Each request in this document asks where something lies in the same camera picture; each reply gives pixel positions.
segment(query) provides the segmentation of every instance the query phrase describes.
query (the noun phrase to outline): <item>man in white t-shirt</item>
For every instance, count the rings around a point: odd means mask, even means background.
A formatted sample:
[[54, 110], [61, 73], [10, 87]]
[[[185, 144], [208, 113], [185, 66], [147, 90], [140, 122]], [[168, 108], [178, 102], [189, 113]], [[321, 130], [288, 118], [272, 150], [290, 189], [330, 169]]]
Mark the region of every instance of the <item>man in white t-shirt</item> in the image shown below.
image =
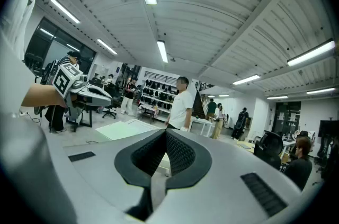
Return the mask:
[[186, 90], [188, 85], [189, 80], [184, 76], [180, 76], [176, 81], [176, 88], [179, 90], [179, 94], [174, 98], [171, 113], [165, 122], [165, 125], [170, 129], [186, 132], [189, 129], [193, 99], [191, 94]]

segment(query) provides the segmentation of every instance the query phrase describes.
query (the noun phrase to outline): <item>person with brown hair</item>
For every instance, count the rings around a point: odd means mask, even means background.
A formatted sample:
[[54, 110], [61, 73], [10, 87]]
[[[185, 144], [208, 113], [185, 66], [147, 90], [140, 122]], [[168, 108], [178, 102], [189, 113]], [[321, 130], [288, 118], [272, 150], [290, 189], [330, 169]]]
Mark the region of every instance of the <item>person with brown hair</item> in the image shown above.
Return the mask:
[[312, 163], [308, 159], [311, 149], [311, 141], [308, 137], [301, 137], [296, 143], [297, 160], [292, 161], [284, 171], [284, 174], [303, 190], [312, 171]]

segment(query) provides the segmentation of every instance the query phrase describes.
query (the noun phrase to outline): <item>gray floor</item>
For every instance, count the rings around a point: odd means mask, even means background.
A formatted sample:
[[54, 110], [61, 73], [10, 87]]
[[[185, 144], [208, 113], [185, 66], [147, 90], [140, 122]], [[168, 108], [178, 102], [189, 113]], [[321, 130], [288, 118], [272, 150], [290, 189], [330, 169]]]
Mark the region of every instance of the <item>gray floor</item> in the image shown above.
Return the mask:
[[[133, 105], [133, 110], [136, 113], [137, 110], [137, 106]], [[28, 107], [22, 107], [21, 111], [23, 112], [28, 112], [29, 115], [32, 118], [39, 118], [40, 116], [36, 116], [34, 115], [34, 111], [33, 108], [28, 108]], [[62, 140], [62, 144], [63, 146], [75, 146], [75, 145], [85, 145], [85, 144], [90, 144], [92, 142], [106, 142], [109, 141], [108, 138], [106, 138], [104, 135], [100, 134], [99, 132], [97, 132], [95, 129], [108, 125], [108, 124], [112, 124], [118, 121], [128, 121], [131, 120], [135, 117], [131, 117], [128, 116], [127, 114], [123, 115], [120, 113], [120, 109], [117, 109], [117, 118], [114, 119], [111, 116], [106, 116], [104, 119], [102, 118], [103, 114], [97, 114], [96, 112], [92, 112], [92, 124], [93, 127], [89, 128], [89, 127], [85, 127], [85, 126], [79, 126], [77, 128], [77, 131], [74, 132], [73, 131], [73, 125], [66, 123], [66, 119], [64, 118], [64, 127], [66, 128], [65, 132], [56, 134], [55, 132], [49, 133], [49, 129], [48, 129], [48, 121], [44, 118], [44, 114], [45, 114], [46, 110], [43, 111], [43, 116], [42, 116], [42, 122], [41, 122], [41, 127], [44, 130], [44, 132], [47, 135], [56, 135], [57, 137], [59, 137]], [[84, 113], [84, 119], [87, 120], [88, 119], [88, 114]], [[30, 120], [29, 116], [23, 117], [23, 119], [27, 119]], [[150, 119], [140, 119], [141, 121], [144, 121], [145, 123], [149, 123]], [[165, 128], [164, 122], [162, 121], [158, 121], [158, 120], [154, 120], [152, 122], [152, 125], [155, 125], [159, 128]], [[192, 129], [191, 132], [193, 133], [197, 133], [200, 134], [202, 129], [202, 124], [200, 123], [193, 123], [192, 125]], [[207, 127], [205, 127], [204, 135], [207, 134]], [[229, 143], [232, 144], [234, 146], [237, 146], [236, 141], [232, 140], [230, 138], [232, 134], [232, 129], [226, 129], [223, 128], [220, 138], [218, 140], [216, 140], [216, 142], [225, 142], [225, 143]], [[317, 173], [316, 170], [318, 170], [319, 166], [316, 166], [314, 164], [313, 159], [311, 158], [312, 164], [313, 164], [313, 169], [311, 172], [311, 175], [307, 181], [307, 184], [304, 188], [304, 191], [311, 189], [313, 186], [312, 184], [314, 182], [321, 182], [321, 177], [320, 177], [320, 173]], [[167, 177], [165, 177], [163, 174], [160, 173], [156, 173], [154, 174], [153, 178], [152, 178], [152, 183], [153, 186], [156, 186], [157, 188], [161, 189], [163, 188], [164, 182], [167, 179]], [[153, 204], [155, 207], [158, 206], [158, 204], [160, 203], [161, 199], [157, 199], [153, 201]]]

